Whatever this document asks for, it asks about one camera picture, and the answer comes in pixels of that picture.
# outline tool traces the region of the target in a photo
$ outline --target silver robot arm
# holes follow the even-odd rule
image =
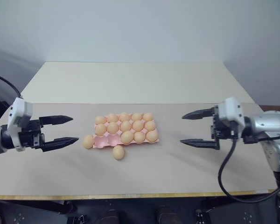
[[[73,118],[58,115],[30,120],[31,116],[32,105],[22,98],[16,98],[10,107],[8,124],[0,126],[0,154],[12,148],[24,151],[26,147],[40,148],[43,152],[47,152],[71,145],[79,139],[63,137],[45,142],[44,134],[41,132],[44,125],[59,125]]]
[[[278,194],[277,210],[280,210],[280,112],[267,111],[262,114],[244,117],[242,106],[235,98],[228,98],[224,102],[205,110],[198,110],[184,115],[183,119],[202,119],[213,117],[211,138],[214,141],[202,139],[181,140],[182,143],[193,147],[220,149],[219,140],[232,139],[233,144],[224,159],[218,174],[218,181],[222,191],[229,197],[243,203],[257,203]],[[260,142],[266,159],[273,171],[278,189],[259,200],[242,200],[230,195],[222,185],[221,174],[224,166],[232,155],[236,141],[242,138],[245,144]]]
[[[267,111],[263,114],[250,117],[253,135],[259,139],[280,137],[280,112]],[[274,172],[280,172],[280,139],[266,140],[260,142],[266,159]]]

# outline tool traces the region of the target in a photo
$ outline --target table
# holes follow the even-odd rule
[[[131,74],[141,75],[143,79],[133,78]],[[102,76],[104,85],[89,87]],[[145,86],[144,78],[150,81],[145,91],[139,87]],[[118,89],[123,84],[130,85]],[[95,116],[110,110],[125,110],[153,112],[160,142],[146,147],[130,146],[126,149],[127,157],[120,162],[112,158],[110,149],[83,149],[81,140],[50,153],[9,150],[0,155],[0,199],[221,196],[224,194],[218,187],[217,170],[231,143],[222,142],[220,151],[180,144],[178,140],[184,138],[209,139],[211,124],[210,118],[189,123],[180,117],[192,110],[210,108],[230,95],[243,103],[246,115],[261,112],[221,63],[45,63],[22,94],[26,101],[34,103],[34,118],[57,114],[74,118],[68,126],[46,127],[43,132],[47,140],[62,136],[82,138],[91,132],[85,123],[93,122]],[[168,116],[172,116],[170,122],[166,120]],[[276,187],[258,144],[247,147],[239,143],[224,171],[224,181],[236,195],[266,193]]]

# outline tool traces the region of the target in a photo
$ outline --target floor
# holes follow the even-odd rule
[[[87,215],[89,224],[99,224],[110,209],[116,209],[123,224],[154,224],[155,211],[166,205],[184,224],[197,224],[196,209],[202,209],[205,198],[150,198],[73,201],[77,210],[59,215],[45,210],[0,202],[0,214],[6,224],[66,224],[68,216]],[[232,203],[208,212],[212,224],[276,224],[274,199],[260,204]]]

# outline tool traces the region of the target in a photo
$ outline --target egg carton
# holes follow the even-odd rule
[[[133,126],[133,120],[129,120],[130,124]],[[104,148],[104,147],[107,147],[107,146],[116,146],[116,145],[130,145],[130,144],[133,144],[133,143],[136,143],[136,141],[133,139],[129,144],[124,144],[123,142],[121,142],[121,139],[120,139],[120,136],[121,134],[123,133],[121,130],[120,130],[120,125],[121,125],[121,121],[120,119],[118,119],[118,121],[116,122],[118,125],[119,125],[119,130],[115,133],[115,134],[110,134],[108,133],[108,131],[106,131],[104,133],[103,136],[98,136],[96,134],[94,134],[94,145],[93,145],[93,148]],[[131,128],[130,130],[133,134],[136,132],[135,130],[133,130],[133,128]],[[145,134],[145,137],[146,137],[146,134],[148,132],[147,129],[143,128],[141,130],[142,133]],[[159,139],[157,139],[156,141],[154,142],[149,142],[146,138],[144,140],[143,143],[145,142],[148,142],[148,143],[156,143],[158,142]]]

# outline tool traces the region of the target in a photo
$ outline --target black cable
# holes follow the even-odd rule
[[[268,138],[262,138],[262,139],[258,139],[258,141],[269,141],[269,140],[278,140],[278,139],[280,139],[280,136],[278,136],[278,137],[272,137],[272,138],[270,138],[270,137],[268,137]]]
[[[222,162],[222,165],[220,166],[220,169],[219,169],[219,173],[218,173],[218,181],[219,181],[219,185],[220,185],[220,188],[222,189],[222,191],[230,198],[232,198],[233,200],[235,201],[238,201],[238,202],[242,202],[242,203],[259,203],[259,202],[263,202],[267,199],[269,199],[270,197],[276,195],[278,192],[280,192],[280,187],[278,187],[276,190],[274,190],[273,192],[271,192],[270,194],[267,194],[266,196],[260,198],[260,199],[255,199],[255,200],[245,200],[245,199],[241,199],[241,198],[238,198],[238,197],[235,197],[231,194],[228,193],[228,191],[224,188],[223,184],[222,184],[222,171],[226,165],[226,163],[228,162],[228,160],[230,159],[230,157],[232,156],[233,152],[234,152],[234,149],[235,149],[235,146],[237,144],[237,140],[236,139],[233,139],[232,140],[232,146],[231,146],[231,149],[229,151],[229,153],[227,154],[227,156],[225,157],[225,159],[223,160]]]
[[[3,82],[7,83],[11,88],[13,88],[14,91],[17,93],[18,97],[21,98],[20,91],[11,82],[7,81],[5,78],[2,78],[1,76],[0,76],[0,80],[2,80]]]

